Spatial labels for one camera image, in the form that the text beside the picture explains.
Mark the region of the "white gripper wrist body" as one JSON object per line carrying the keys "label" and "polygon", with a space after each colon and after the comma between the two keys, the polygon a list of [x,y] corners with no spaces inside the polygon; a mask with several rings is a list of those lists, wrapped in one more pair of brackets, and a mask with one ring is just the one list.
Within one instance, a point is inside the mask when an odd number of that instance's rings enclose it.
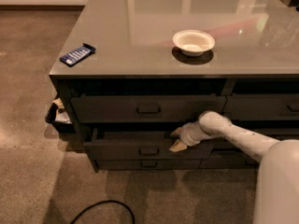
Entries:
{"label": "white gripper wrist body", "polygon": [[181,127],[179,139],[187,147],[193,147],[208,138],[209,135],[201,129],[198,121],[189,122]]}

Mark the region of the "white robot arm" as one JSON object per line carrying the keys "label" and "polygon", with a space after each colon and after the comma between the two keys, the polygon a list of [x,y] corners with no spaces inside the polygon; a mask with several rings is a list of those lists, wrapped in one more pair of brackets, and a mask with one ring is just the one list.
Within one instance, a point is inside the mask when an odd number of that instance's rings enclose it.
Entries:
{"label": "white robot arm", "polygon": [[176,128],[169,148],[180,152],[218,137],[260,163],[253,224],[299,224],[299,140],[275,138],[234,125],[214,111]]}

